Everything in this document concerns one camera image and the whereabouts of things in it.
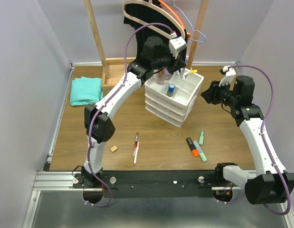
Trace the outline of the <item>small tan eraser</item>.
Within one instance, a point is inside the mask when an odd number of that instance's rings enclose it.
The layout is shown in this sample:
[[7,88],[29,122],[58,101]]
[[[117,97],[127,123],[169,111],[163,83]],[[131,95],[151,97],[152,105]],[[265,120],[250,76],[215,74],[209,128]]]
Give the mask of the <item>small tan eraser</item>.
[[118,150],[118,147],[117,146],[113,146],[112,148],[110,148],[111,152],[115,152]]

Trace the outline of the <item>teal folded cloth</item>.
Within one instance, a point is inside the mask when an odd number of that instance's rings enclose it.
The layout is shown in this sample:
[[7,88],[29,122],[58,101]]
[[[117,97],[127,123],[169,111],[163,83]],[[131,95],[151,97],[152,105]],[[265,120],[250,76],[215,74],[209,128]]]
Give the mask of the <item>teal folded cloth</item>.
[[100,78],[80,77],[72,80],[70,104],[72,106],[93,105],[103,98]]

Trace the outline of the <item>red clear pen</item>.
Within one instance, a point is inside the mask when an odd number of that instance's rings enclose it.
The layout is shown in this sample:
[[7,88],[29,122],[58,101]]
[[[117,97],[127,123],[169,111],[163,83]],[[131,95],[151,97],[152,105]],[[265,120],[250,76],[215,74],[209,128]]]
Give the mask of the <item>red clear pen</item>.
[[137,147],[137,143],[138,143],[138,138],[139,138],[139,132],[136,132],[136,136],[135,136],[135,141],[134,141],[134,147],[133,147],[133,157],[135,156],[135,152],[136,152],[136,147]]

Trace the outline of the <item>grey green highlighter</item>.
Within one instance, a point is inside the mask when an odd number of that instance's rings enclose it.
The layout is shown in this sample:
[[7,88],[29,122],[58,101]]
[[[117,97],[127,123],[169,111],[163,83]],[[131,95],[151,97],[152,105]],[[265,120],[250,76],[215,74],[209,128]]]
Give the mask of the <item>grey green highlighter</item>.
[[199,145],[199,143],[198,143],[197,141],[193,141],[193,144],[195,145],[196,149],[198,150],[198,152],[199,152],[199,156],[200,156],[201,160],[202,160],[203,162],[206,162],[206,161],[207,161],[207,157],[206,157],[206,155],[204,154],[204,152],[203,152],[201,146]]

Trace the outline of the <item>beige wooden hanger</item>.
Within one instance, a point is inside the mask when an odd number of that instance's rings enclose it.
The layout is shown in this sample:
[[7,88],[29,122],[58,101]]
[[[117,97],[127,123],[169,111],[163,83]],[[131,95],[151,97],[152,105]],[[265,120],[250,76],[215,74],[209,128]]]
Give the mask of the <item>beige wooden hanger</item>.
[[169,26],[149,26],[136,33],[137,45],[142,45],[149,36],[160,37],[164,42],[170,38],[170,30],[175,31],[178,37],[188,41],[187,32],[183,25],[170,13],[164,10],[158,0],[125,0],[122,3],[124,24],[138,29],[148,23],[161,23]]

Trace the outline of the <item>blue capped white marker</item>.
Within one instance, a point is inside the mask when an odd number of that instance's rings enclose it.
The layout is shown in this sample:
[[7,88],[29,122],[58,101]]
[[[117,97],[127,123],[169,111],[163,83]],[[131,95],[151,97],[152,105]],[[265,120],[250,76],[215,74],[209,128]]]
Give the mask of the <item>blue capped white marker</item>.
[[186,67],[187,67],[187,64],[188,64],[188,60],[189,60],[189,58],[188,58],[188,57],[186,57],[186,58],[185,58],[185,61],[184,61],[184,63],[185,63],[185,67],[184,67],[184,69],[183,69],[183,70],[185,70],[185,69],[186,69]]

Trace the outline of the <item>blue grey glue stick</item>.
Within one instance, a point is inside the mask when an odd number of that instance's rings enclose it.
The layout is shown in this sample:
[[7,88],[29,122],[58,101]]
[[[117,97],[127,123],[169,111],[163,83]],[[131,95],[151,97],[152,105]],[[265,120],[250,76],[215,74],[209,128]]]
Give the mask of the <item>blue grey glue stick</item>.
[[175,85],[174,84],[169,84],[168,89],[167,89],[167,96],[168,97],[173,97],[174,96],[174,90],[175,90]]

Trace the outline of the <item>pink capped clear bottle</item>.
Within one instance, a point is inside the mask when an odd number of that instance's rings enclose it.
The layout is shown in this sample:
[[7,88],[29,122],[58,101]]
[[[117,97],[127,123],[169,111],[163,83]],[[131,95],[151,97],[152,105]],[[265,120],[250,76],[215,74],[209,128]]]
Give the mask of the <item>pink capped clear bottle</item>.
[[164,81],[166,79],[166,76],[165,76],[165,72],[164,72],[164,69],[162,70],[158,70],[156,73],[155,73],[155,82],[157,84],[163,84]]

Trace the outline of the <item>peach capped white marker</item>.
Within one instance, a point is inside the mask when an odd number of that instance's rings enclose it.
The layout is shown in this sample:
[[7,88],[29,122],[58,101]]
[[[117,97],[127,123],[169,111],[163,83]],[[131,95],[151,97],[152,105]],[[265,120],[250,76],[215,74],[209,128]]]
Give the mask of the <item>peach capped white marker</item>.
[[133,164],[134,164],[134,165],[137,164],[138,152],[139,152],[139,146],[140,146],[140,142],[137,143],[137,146],[136,146],[136,149],[135,149],[134,160],[133,160]]

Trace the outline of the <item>wooden clothes rack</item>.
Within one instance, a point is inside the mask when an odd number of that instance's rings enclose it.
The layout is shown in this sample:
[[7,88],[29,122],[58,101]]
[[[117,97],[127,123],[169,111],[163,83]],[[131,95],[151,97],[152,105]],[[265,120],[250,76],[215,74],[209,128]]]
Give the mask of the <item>wooden clothes rack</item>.
[[[127,63],[129,63],[131,60],[134,60],[134,58],[133,57],[109,58],[109,59],[105,58],[104,49],[101,43],[91,1],[85,0],[84,4],[85,4],[85,8],[89,18],[89,22],[91,25],[94,40],[97,46],[97,50],[101,59],[102,66],[103,66],[102,89],[109,90],[109,89],[112,89],[117,84],[119,79],[121,79],[121,70],[122,70],[121,65],[123,64],[123,62],[126,60]],[[202,29],[207,6],[208,6],[208,1],[202,0],[199,7],[199,14],[198,14],[197,22],[195,25],[195,29],[198,29],[198,30]],[[194,32],[193,38],[199,39],[199,36],[200,35],[197,32]],[[197,48],[197,42],[192,41],[190,46],[189,61],[187,64],[187,68],[191,68],[192,66],[196,48]]]

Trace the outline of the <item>white drawer organizer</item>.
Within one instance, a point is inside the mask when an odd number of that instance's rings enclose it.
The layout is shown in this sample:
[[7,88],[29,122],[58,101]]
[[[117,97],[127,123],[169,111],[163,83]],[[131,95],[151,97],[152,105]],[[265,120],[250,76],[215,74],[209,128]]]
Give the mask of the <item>white drawer organizer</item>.
[[[198,73],[183,79],[175,72],[170,80],[157,84],[153,76],[144,85],[145,108],[170,124],[181,127],[195,104],[203,81],[204,76]],[[169,84],[175,85],[173,97],[167,96]]]

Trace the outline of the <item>pink capped white marker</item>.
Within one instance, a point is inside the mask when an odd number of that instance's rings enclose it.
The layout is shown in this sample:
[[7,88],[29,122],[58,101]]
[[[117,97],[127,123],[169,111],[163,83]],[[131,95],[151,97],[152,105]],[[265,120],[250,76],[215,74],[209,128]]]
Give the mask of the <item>pink capped white marker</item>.
[[182,70],[181,70],[181,73],[180,73],[180,76],[181,78],[184,79],[184,74],[186,73],[186,68],[184,67]]

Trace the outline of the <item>yellow capped white marker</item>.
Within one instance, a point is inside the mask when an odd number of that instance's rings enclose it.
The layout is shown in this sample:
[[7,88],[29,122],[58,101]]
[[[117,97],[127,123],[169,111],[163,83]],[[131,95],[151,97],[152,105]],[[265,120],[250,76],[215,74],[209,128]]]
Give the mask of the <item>yellow capped white marker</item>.
[[183,74],[183,77],[184,77],[184,79],[186,79],[188,75],[190,75],[190,74],[195,74],[195,73],[197,73],[197,70],[196,70],[196,69],[195,69],[195,70],[189,70],[189,71],[186,71],[186,72]]

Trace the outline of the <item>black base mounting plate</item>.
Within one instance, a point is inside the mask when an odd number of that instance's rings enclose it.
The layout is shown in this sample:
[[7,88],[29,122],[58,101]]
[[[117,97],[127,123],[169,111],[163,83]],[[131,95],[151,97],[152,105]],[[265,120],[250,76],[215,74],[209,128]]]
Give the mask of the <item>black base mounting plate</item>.
[[100,180],[89,186],[81,172],[73,175],[73,188],[82,189],[91,203],[126,198],[215,198],[230,203],[244,191],[226,180],[216,180],[213,170],[101,171]]

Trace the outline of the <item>clear round clip jar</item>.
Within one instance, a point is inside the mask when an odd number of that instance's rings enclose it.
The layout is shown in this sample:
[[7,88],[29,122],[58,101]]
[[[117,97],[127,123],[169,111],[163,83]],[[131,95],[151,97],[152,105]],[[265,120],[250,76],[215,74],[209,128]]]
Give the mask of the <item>clear round clip jar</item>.
[[172,74],[168,70],[165,70],[164,75],[166,80],[170,80],[172,77]]

